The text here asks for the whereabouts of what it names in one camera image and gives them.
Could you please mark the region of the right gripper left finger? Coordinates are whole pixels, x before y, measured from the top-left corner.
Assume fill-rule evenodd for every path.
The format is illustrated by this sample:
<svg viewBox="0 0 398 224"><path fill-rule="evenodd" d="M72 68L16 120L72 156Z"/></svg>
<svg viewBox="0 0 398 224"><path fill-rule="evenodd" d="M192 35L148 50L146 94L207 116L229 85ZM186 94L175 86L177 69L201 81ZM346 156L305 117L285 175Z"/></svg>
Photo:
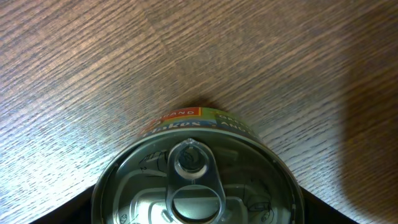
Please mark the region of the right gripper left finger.
<svg viewBox="0 0 398 224"><path fill-rule="evenodd" d="M90 224L94 185L31 224Z"/></svg>

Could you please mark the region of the silver tin can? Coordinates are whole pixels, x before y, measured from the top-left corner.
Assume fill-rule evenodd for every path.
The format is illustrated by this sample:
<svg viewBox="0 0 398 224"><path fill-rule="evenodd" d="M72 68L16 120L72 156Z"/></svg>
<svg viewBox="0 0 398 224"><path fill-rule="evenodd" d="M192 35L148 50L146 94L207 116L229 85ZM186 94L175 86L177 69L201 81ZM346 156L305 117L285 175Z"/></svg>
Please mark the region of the silver tin can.
<svg viewBox="0 0 398 224"><path fill-rule="evenodd" d="M191 107L151 121L111 161L93 191L91 222L299 224L305 202L245 122Z"/></svg>

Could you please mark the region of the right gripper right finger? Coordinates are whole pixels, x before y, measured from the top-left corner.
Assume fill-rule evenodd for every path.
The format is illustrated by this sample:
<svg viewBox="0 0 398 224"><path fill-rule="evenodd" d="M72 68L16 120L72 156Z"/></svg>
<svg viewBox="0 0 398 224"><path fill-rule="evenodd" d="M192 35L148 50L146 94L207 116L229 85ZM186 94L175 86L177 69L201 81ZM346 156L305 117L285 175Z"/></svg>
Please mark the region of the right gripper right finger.
<svg viewBox="0 0 398 224"><path fill-rule="evenodd" d="M301 187L305 201L305 224L358 224Z"/></svg>

